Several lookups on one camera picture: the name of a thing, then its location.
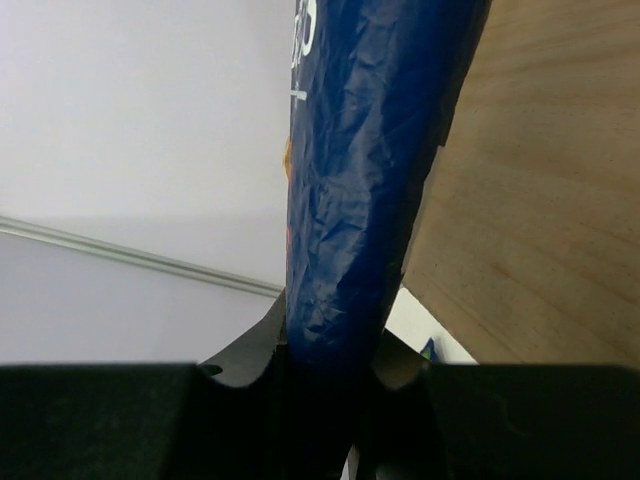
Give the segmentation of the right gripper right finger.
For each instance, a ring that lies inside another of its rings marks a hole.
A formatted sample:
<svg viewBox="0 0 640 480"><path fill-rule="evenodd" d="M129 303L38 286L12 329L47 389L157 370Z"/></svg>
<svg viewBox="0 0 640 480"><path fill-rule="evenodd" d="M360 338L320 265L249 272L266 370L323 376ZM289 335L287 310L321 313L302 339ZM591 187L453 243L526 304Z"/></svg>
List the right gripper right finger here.
<svg viewBox="0 0 640 480"><path fill-rule="evenodd" d="M635 479L639 373L594 364L434 364L385 333L349 475Z"/></svg>

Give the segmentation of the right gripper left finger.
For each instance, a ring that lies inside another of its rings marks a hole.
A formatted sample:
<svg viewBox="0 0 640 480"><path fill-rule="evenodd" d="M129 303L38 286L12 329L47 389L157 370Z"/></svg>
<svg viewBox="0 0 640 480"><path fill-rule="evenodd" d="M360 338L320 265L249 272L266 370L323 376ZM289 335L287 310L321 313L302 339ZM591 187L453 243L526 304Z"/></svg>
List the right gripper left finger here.
<svg viewBox="0 0 640 480"><path fill-rule="evenodd" d="M1 370L5 479L295 479L285 300L207 361Z"/></svg>

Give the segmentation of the Burts chilli bag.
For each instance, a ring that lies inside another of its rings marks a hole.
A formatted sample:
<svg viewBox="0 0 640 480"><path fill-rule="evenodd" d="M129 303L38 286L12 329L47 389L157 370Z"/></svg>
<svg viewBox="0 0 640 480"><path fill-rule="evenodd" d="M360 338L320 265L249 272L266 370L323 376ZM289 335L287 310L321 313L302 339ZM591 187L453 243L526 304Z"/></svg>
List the Burts chilli bag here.
<svg viewBox="0 0 640 480"><path fill-rule="evenodd" d="M339 475L486 1L299 1L290 82L286 475Z"/></svg>

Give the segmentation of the Burts green blue bag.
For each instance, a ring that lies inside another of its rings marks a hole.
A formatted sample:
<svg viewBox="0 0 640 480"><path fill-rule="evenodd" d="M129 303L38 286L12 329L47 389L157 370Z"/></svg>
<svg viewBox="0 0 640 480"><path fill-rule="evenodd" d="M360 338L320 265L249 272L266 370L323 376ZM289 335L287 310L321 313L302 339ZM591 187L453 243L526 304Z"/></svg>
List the Burts green blue bag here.
<svg viewBox="0 0 640 480"><path fill-rule="evenodd" d="M431 363L439 363L440 362L440 357L438 355L437 348L436 348L436 342L435 342L435 339L433 337L431 337L431 338L429 338L427 340L426 344L424 345L424 347L420 351L420 354L421 354L422 357L424 357L425 359L427 359Z"/></svg>

